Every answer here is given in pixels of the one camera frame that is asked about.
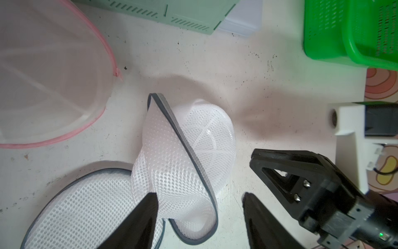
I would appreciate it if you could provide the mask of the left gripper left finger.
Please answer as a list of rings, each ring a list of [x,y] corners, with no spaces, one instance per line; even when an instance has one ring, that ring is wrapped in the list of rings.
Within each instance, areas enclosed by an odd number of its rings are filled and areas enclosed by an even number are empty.
[[[158,198],[148,193],[100,249],[150,249],[158,214]]]

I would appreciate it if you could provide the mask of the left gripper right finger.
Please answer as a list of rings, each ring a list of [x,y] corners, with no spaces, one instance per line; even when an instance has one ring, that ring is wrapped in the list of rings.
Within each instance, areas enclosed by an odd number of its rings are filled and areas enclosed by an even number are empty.
[[[251,249],[303,248],[254,194],[243,195],[243,212]]]

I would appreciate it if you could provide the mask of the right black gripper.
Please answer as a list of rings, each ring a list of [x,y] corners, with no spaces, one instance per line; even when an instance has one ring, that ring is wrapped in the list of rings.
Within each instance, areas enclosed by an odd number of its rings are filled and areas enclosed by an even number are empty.
[[[300,226],[320,236],[321,246],[338,249],[351,239],[374,249],[398,247],[398,203],[371,190],[361,194],[323,155],[257,148],[249,166]]]

